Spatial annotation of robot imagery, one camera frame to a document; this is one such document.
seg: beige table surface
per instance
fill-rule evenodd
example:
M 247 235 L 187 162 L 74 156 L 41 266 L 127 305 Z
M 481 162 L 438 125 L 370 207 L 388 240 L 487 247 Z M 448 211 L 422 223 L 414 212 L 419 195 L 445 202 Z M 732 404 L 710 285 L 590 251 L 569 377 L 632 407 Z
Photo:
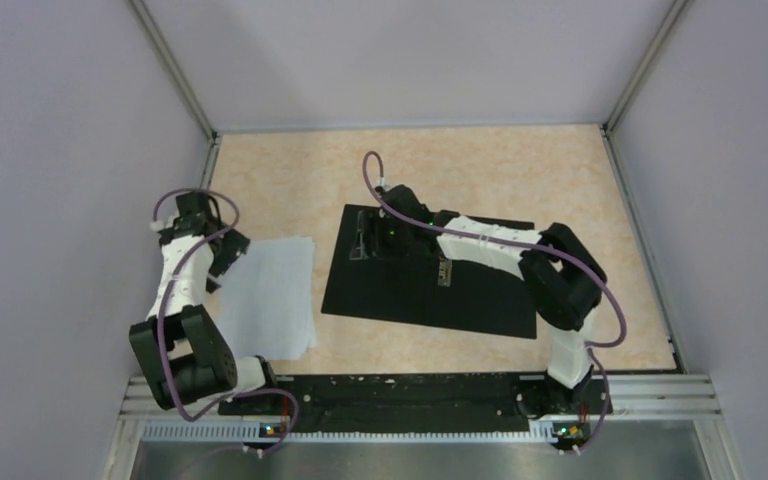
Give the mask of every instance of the beige table surface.
M 599 130 L 563 125 L 225 135 L 211 188 L 240 206 L 237 228 L 254 240 L 298 235 L 316 243 L 311 309 L 319 343 L 300 360 L 273 362 L 276 372 L 546 368 L 550 340 L 539 318 L 537 339 L 524 340 L 320 313 L 343 206 L 374 204 L 361 177 L 368 150 L 381 154 L 390 185 L 409 186 L 431 210 L 533 221 L 538 229 L 569 225 L 628 318 L 625 343 L 597 351 L 605 367 L 675 367 Z M 214 318 L 222 293 L 207 302 Z M 607 302 L 600 308 L 595 338 L 613 339 L 616 315 Z

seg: white napkin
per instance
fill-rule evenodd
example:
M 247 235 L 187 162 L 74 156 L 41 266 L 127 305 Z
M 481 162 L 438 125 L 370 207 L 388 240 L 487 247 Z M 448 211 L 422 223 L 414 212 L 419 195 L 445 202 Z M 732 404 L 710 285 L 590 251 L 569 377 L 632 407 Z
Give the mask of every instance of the white napkin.
M 217 327 L 235 358 L 298 360 L 316 346 L 313 239 L 253 241 L 220 281 Z

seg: white wall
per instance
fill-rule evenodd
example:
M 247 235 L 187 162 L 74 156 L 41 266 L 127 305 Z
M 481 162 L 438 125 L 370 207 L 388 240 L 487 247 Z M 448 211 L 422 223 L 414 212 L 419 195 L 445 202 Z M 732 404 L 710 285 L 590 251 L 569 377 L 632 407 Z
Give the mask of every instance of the white wall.
M 695 2 L 619 150 L 685 357 L 768 478 L 768 1 Z
M 147 0 L 219 130 L 598 122 L 671 0 Z
M 204 141 L 124 0 L 0 0 L 0 479 L 98 478 Z

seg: purple cable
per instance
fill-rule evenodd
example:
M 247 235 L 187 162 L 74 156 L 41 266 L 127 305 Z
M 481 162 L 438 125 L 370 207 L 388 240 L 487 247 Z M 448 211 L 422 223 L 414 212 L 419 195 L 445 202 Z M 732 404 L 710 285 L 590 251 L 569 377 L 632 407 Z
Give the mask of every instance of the purple cable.
M 214 192 L 207 189 L 201 189 L 201 188 L 177 188 L 175 190 L 172 190 L 170 192 L 167 192 L 162 197 L 160 197 L 160 200 L 157 201 L 157 203 L 154 205 L 154 211 L 152 212 L 152 220 L 157 221 L 157 215 L 158 211 L 160 210 L 160 205 L 163 204 L 163 202 L 171 197 L 172 195 L 177 195 L 179 193 L 185 193 L 185 192 L 202 192 L 206 193 L 208 195 L 213 195 L 215 197 L 219 197 L 225 202 L 228 203 L 228 205 L 231 206 L 231 208 L 234 210 L 234 220 L 225 228 L 218 230 L 201 240 L 195 243 L 192 247 L 190 247 L 189 250 L 187 250 L 184 253 L 184 256 L 181 257 L 181 260 L 178 262 L 177 265 L 175 265 L 175 268 L 172 271 L 172 278 L 169 280 L 169 283 L 166 284 L 166 288 L 163 290 L 163 296 L 160 299 L 160 308 L 158 308 L 157 312 L 157 343 L 158 345 L 164 345 L 166 343 L 166 334 L 165 334 L 165 326 L 164 323 L 166 320 L 166 308 L 168 307 L 169 303 L 169 297 L 172 294 L 172 288 L 175 285 L 175 278 L 178 274 L 181 273 L 181 270 L 184 268 L 184 265 L 186 265 L 187 261 L 190 259 L 190 257 L 193 256 L 193 254 L 201 248 L 206 243 L 221 237 L 225 233 L 231 231 L 235 226 L 237 226 L 237 222 L 240 221 L 240 209 L 237 208 L 237 204 L 234 203 L 233 200 L 228 198 L 227 196 Z M 242 392 L 242 393 L 229 393 L 227 395 L 222 395 L 220 397 L 215 398 L 213 401 L 208 403 L 203 409 L 201 409 L 198 413 L 195 415 L 190 416 L 189 413 L 187 413 L 187 410 L 184 409 L 183 403 L 181 403 L 181 395 L 178 393 L 178 389 L 175 387 L 175 380 L 172 376 L 172 367 L 169 364 L 169 354 L 166 352 L 166 349 L 161 348 L 160 349 L 160 363 L 163 366 L 163 376 L 166 379 L 166 384 L 169 387 L 169 396 L 172 397 L 172 403 L 175 404 L 175 409 L 178 411 L 178 414 L 181 415 L 181 418 L 188 422 L 195 422 L 199 418 L 201 418 L 205 413 L 207 413 L 211 408 L 213 408 L 214 405 L 217 403 L 226 400 L 228 398 L 249 398 L 249 397 L 257 397 L 261 395 L 283 395 L 290 399 L 291 402 L 293 402 L 293 415 L 290 417 L 290 424 L 287 427 L 287 431 L 280 437 L 278 442 L 275 445 L 272 445 L 271 447 L 267 448 L 263 451 L 264 455 L 267 455 L 268 453 L 275 450 L 276 447 L 281 445 L 284 442 L 284 439 L 287 437 L 287 435 L 290 434 L 290 432 L 293 431 L 293 427 L 296 426 L 296 422 L 298 421 L 299 417 L 299 401 L 296 399 L 296 397 L 288 392 L 287 390 L 282 390 L 279 388 L 264 388 L 260 390 L 254 390 L 251 392 Z
M 628 334 L 628 325 L 625 320 L 625 315 L 623 314 L 622 308 L 620 307 L 620 304 L 617 301 L 616 297 L 614 297 L 613 292 L 611 292 L 611 289 L 608 288 L 608 285 L 605 284 L 605 282 L 603 282 L 602 279 L 599 278 L 599 275 L 597 275 L 596 272 L 594 272 L 593 269 L 588 267 L 584 262 L 558 249 L 548 247 L 545 245 L 537 245 L 534 243 L 516 242 L 513 240 L 506 240 L 503 238 L 495 238 L 495 237 L 484 237 L 475 233 L 461 232 L 458 230 L 451 230 L 451 229 L 439 227 L 436 225 L 428 225 L 426 223 L 420 222 L 418 220 L 414 220 L 413 218 L 410 218 L 406 215 L 399 213 L 396 209 L 388 205 L 381 198 L 381 195 L 379 195 L 378 192 L 376 192 L 375 189 L 372 187 L 372 183 L 369 181 L 369 173 L 367 172 L 367 164 L 369 163 L 369 157 L 375 157 L 375 159 L 378 161 L 378 176 L 379 178 L 384 178 L 384 161 L 381 160 L 381 156 L 378 155 L 377 152 L 370 151 L 363 156 L 363 181 L 364 183 L 366 183 L 366 188 L 369 190 L 369 193 L 372 194 L 372 197 L 375 198 L 375 200 L 378 202 L 379 205 L 381 205 L 381 208 L 383 208 L 384 211 L 386 211 L 393 217 L 398 218 L 399 220 L 405 223 L 414 225 L 416 227 L 424 228 L 426 230 L 431 230 L 432 232 L 444 233 L 444 234 L 447 233 L 449 235 L 457 235 L 460 237 L 472 238 L 475 240 L 496 243 L 498 245 L 505 245 L 508 247 L 528 248 L 531 250 L 537 250 L 538 252 L 548 253 L 549 255 L 553 255 L 555 257 L 560 258 L 561 260 L 565 260 L 575 265 L 578 269 L 584 272 L 585 275 L 590 277 L 590 279 L 593 280 L 596 286 L 599 287 L 600 290 L 602 290 L 602 292 L 605 294 L 605 298 L 608 299 L 608 302 L 610 302 L 611 307 L 613 307 L 614 311 L 617 313 L 617 319 L 619 320 L 619 323 L 620 323 L 620 334 L 616 340 L 613 340 L 610 342 L 593 342 L 593 341 L 584 342 L 584 346 L 587 347 L 587 353 L 590 356 L 590 359 L 593 360 L 593 363 L 595 363 L 599 367 L 599 371 L 602 373 L 603 382 L 605 383 L 605 401 L 602 402 L 602 413 L 599 415 L 599 420 L 596 422 L 596 427 L 594 427 L 593 429 L 593 434 L 590 435 L 590 438 L 587 440 L 587 442 L 579 448 L 579 453 L 590 448 L 591 443 L 599 435 L 599 432 L 602 430 L 602 424 L 605 421 L 605 416 L 608 414 L 608 404 L 610 403 L 610 400 L 611 400 L 610 388 L 608 386 L 608 373 L 605 371 L 605 368 L 602 366 L 602 363 L 599 362 L 599 360 L 593 354 L 592 347 L 614 348 L 617 345 L 620 345 L 622 342 L 624 342 L 625 337 Z

